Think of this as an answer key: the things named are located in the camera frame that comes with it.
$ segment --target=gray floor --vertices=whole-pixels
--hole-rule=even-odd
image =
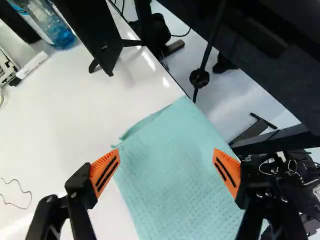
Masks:
[[[121,8],[122,1],[117,1]],[[157,1],[152,1],[153,13],[161,13],[171,34],[183,35],[189,27],[180,21]],[[133,21],[137,19],[133,0],[125,2],[124,16]],[[172,37],[169,43],[178,40]],[[185,48],[166,58],[169,71],[183,90],[192,98],[194,88],[189,82],[190,73],[197,69],[202,61],[207,42],[191,30],[181,39]],[[213,74],[212,67],[217,62],[218,51],[213,49],[206,70],[210,73],[208,86],[199,90],[196,105],[218,129],[222,137],[229,141],[245,130],[255,120],[250,112],[271,121],[286,109],[268,92],[241,70]]]

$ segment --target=water bottle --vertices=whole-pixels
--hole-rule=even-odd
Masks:
[[[27,44],[33,44],[41,39],[6,0],[0,0],[0,19]]]
[[[47,43],[65,49],[75,42],[75,35],[48,0],[7,1]]]

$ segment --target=cloth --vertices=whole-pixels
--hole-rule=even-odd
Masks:
[[[143,119],[117,146],[114,179],[141,240],[233,240],[243,211],[213,166],[237,158],[187,97]]]

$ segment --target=black metal bar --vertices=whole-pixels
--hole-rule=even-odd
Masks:
[[[155,30],[152,21],[152,12],[149,0],[134,0],[135,11],[138,19],[141,23],[141,40],[145,42],[145,45],[149,50],[158,56],[157,40],[155,35]]]
[[[194,103],[196,103],[198,91],[199,91],[199,88],[197,88],[197,87],[194,88],[193,98],[192,98],[192,101],[193,101]]]
[[[97,240],[88,212],[77,193],[67,196],[69,218],[74,240]]]
[[[312,134],[302,124],[237,141],[231,145],[238,156],[316,147],[320,147],[320,136]]]
[[[235,240],[258,240],[264,218],[264,206],[251,202],[245,211]]]
[[[215,43],[215,40],[217,38],[219,25],[220,25],[224,10],[226,8],[227,2],[228,2],[228,0],[221,0],[221,2],[219,3],[218,9],[216,11],[216,16],[213,20],[210,37],[208,39],[208,43],[206,45],[206,48],[205,48],[205,51],[203,54],[203,58],[202,58],[202,62],[201,62],[200,68],[199,68],[201,72],[205,71],[205,68],[206,68],[210,53],[211,53],[211,49],[212,49],[213,44]],[[194,88],[194,92],[193,92],[193,102],[194,103],[196,103],[196,100],[197,100],[198,90],[199,90],[198,87]]]
[[[278,129],[275,125],[263,119],[262,117],[258,116],[257,114],[251,112],[250,115],[256,118],[257,121],[253,125],[251,125],[247,130],[245,130],[239,136],[237,136],[235,139],[229,142],[230,146],[238,141],[258,136],[268,127],[275,130]]]

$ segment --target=white table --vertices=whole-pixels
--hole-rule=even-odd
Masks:
[[[114,20],[123,38],[137,38],[117,13]],[[0,199],[1,240],[24,239],[40,199],[65,195],[66,180],[83,163],[109,152],[128,128],[184,95],[146,47],[125,48],[113,77],[102,70],[89,74],[92,59],[82,44],[57,51],[18,87],[5,88],[0,177],[17,178],[33,199],[28,210]],[[17,200],[18,186],[1,181],[0,193]],[[113,180],[89,214],[98,239],[138,239]],[[67,222],[62,239],[71,236]]]

